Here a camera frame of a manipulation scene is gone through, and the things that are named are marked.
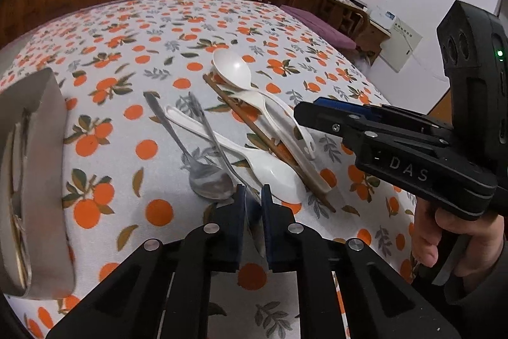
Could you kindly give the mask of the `person's right hand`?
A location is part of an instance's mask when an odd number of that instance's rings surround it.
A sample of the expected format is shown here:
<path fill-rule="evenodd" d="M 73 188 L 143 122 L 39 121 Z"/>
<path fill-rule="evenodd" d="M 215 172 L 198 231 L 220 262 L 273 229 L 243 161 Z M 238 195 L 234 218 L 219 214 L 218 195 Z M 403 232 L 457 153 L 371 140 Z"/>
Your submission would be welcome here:
<path fill-rule="evenodd" d="M 492 272 L 505 245 L 505 220 L 485 214 L 475 221 L 463 220 L 429 201 L 417 198 L 411 249 L 413 256 L 428 268 L 449 255 L 461 236 L 469 238 L 452 266 L 453 274 L 473 290 Z"/>

